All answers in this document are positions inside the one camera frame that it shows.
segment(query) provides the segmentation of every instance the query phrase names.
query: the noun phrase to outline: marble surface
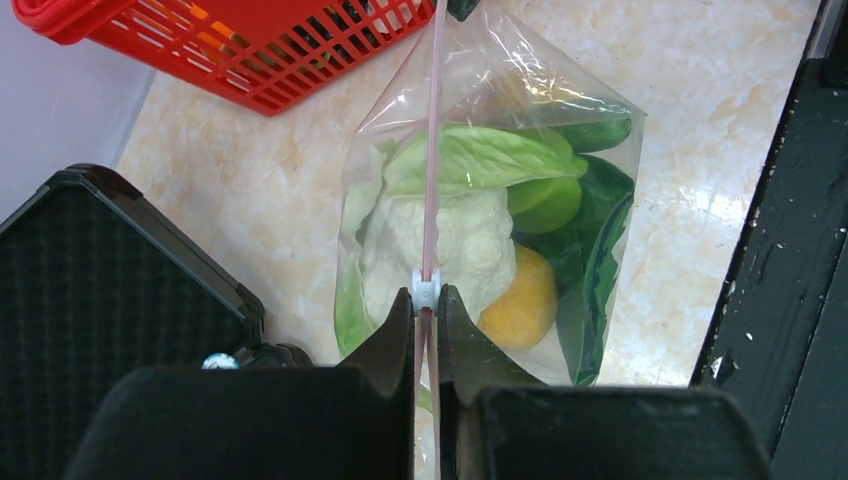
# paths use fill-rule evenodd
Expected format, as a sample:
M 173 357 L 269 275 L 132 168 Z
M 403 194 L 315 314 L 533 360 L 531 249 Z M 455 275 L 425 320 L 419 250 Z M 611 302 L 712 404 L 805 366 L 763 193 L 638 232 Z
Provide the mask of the marble surface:
M 600 383 L 688 382 L 818 0 L 518 1 L 648 113 Z M 341 167 L 412 43 L 267 119 L 159 74 L 119 171 L 264 302 L 266 340 L 339 360 Z

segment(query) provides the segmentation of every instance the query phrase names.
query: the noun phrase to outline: plastic basket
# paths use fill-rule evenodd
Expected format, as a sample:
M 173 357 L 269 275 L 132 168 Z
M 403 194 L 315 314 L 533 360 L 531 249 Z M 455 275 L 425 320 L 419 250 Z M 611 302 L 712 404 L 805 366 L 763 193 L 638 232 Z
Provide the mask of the plastic basket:
M 264 115 L 423 27 L 430 0 L 12 0 L 35 32 L 90 38 Z

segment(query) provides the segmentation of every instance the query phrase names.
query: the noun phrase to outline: bag of vegetables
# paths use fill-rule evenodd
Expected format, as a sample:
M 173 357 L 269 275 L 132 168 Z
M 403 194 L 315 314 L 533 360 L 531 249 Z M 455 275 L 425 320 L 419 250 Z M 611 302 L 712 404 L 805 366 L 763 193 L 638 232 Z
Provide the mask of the bag of vegetables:
M 344 357 L 422 262 L 433 26 L 358 128 L 343 172 Z M 549 384 L 599 373 L 644 114 L 483 1 L 443 40 L 436 253 L 472 320 Z

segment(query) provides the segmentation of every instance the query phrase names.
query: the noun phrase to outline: cauliflower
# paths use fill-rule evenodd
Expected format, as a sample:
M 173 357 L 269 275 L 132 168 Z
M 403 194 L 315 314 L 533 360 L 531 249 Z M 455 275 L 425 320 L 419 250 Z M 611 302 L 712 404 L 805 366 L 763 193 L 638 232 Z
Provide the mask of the cauliflower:
M 441 199 L 436 252 L 442 283 L 454 285 L 476 322 L 515 277 L 515 247 L 506 189 Z M 368 316 L 380 325 L 397 291 L 421 268 L 424 199 L 381 197 L 365 234 L 363 293 Z

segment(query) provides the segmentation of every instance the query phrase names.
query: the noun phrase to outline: black case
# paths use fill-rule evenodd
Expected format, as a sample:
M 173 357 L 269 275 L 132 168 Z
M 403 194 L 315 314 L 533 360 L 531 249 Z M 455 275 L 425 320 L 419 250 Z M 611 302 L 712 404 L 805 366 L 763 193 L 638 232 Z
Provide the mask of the black case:
M 0 478 L 58 478 L 124 375 L 309 364 L 262 303 L 117 173 L 74 165 L 0 224 Z

